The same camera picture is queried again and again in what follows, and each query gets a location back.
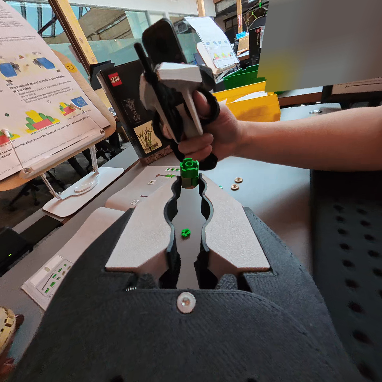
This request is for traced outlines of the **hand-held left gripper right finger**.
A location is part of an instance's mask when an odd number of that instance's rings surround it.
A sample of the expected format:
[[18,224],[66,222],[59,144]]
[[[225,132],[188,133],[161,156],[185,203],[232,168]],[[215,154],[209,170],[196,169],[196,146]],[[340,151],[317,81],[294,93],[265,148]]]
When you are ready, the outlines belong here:
[[201,213],[205,218],[198,255],[198,281],[225,274],[267,272],[270,263],[244,207],[203,174],[199,175]]

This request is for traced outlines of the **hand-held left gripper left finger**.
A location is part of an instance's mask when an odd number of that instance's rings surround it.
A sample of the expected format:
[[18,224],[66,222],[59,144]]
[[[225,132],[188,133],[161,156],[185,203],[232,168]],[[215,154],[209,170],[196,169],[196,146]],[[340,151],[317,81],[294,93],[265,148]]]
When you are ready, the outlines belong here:
[[178,281],[181,260],[172,223],[178,213],[181,177],[161,186],[131,213],[105,269]]

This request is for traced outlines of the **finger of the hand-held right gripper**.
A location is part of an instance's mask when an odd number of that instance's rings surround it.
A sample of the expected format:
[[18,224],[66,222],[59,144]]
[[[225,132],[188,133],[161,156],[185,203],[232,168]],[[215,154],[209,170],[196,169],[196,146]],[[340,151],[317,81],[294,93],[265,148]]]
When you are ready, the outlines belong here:
[[165,100],[160,103],[152,85],[146,79],[145,73],[142,73],[140,76],[139,96],[143,107],[147,111],[168,110],[168,102]]
[[156,66],[155,74],[160,83],[168,87],[187,84],[201,85],[202,75],[198,65],[163,62]]

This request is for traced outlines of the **black axle rod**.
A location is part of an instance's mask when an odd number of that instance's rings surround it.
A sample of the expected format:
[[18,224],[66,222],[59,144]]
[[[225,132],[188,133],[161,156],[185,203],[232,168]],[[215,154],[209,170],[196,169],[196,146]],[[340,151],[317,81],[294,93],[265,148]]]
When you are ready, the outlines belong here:
[[146,82],[150,84],[153,89],[156,89],[156,85],[158,84],[158,78],[155,71],[153,70],[152,64],[150,63],[148,57],[145,54],[142,45],[139,42],[136,42],[134,44],[134,48],[144,69],[144,77],[146,79]]

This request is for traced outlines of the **green round lego brick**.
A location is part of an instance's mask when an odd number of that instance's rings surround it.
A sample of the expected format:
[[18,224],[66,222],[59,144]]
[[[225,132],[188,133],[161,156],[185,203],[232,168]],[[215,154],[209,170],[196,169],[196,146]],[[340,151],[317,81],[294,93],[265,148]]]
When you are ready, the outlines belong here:
[[179,164],[181,183],[184,189],[193,189],[199,183],[199,162],[192,158],[185,158]]

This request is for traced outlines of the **person's right forearm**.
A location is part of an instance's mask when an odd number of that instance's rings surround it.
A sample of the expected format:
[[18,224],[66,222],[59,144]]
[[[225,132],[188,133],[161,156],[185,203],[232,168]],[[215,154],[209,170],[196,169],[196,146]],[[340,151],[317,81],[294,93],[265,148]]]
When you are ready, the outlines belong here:
[[382,169],[382,107],[278,122],[240,122],[234,156],[303,169]]

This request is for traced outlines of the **person's right hand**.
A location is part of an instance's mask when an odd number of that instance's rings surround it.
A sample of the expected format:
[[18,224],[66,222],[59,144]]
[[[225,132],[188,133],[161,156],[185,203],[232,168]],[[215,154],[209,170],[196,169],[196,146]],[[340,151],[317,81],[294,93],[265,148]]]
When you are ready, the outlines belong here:
[[224,102],[218,103],[217,119],[205,127],[201,136],[183,138],[178,148],[186,157],[202,161],[209,154],[218,160],[230,156],[246,158],[245,139],[247,122],[238,120]]

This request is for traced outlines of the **dark set box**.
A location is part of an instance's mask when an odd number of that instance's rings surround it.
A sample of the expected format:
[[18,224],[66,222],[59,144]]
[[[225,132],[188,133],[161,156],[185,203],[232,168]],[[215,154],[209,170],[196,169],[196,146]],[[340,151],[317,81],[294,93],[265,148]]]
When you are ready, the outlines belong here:
[[141,62],[136,60],[115,65],[109,60],[103,62],[99,69],[95,75],[141,162],[148,165],[170,154],[170,145],[155,135],[153,114],[140,100]]

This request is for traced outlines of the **open instruction booklet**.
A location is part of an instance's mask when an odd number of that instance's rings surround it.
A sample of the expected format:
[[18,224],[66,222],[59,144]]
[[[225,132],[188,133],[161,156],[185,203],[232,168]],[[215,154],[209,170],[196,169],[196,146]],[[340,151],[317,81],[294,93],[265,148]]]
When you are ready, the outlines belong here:
[[180,175],[179,166],[147,166],[85,220],[74,236],[21,286],[43,311],[80,255],[122,214]]

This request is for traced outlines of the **green bin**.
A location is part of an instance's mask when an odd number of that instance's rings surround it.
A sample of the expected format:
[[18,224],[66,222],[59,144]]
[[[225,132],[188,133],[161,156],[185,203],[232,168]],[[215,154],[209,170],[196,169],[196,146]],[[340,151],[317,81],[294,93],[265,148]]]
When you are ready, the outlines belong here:
[[246,69],[239,69],[223,78],[225,90],[243,87],[266,81],[265,77],[258,77],[259,65],[251,65]]

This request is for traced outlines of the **yellow bin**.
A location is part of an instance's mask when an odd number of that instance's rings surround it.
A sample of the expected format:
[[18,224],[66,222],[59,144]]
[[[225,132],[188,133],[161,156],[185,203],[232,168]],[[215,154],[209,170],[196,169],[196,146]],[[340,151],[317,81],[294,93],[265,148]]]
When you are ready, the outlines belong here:
[[224,103],[234,116],[247,122],[276,122],[281,112],[278,95],[265,92],[266,81],[232,88],[213,95]]

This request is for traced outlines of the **instruction sheet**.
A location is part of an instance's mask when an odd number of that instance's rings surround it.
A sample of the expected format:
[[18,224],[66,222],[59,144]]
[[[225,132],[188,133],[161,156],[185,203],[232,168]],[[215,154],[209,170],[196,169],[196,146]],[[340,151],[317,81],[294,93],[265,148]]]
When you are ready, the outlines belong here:
[[0,176],[91,138],[111,122],[35,29],[0,7]]

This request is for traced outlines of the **black perforated panel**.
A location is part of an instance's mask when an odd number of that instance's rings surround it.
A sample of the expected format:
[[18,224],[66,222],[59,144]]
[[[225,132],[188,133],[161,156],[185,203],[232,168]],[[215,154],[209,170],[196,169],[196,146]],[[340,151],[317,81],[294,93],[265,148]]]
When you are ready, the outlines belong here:
[[382,380],[382,175],[311,171],[313,277],[362,381]]

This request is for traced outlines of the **black box device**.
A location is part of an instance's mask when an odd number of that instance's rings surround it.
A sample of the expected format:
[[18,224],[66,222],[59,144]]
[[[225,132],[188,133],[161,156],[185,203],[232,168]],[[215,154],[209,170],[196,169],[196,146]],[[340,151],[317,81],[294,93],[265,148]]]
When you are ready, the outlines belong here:
[[33,245],[19,233],[11,228],[2,227],[0,230],[0,276],[32,249]]

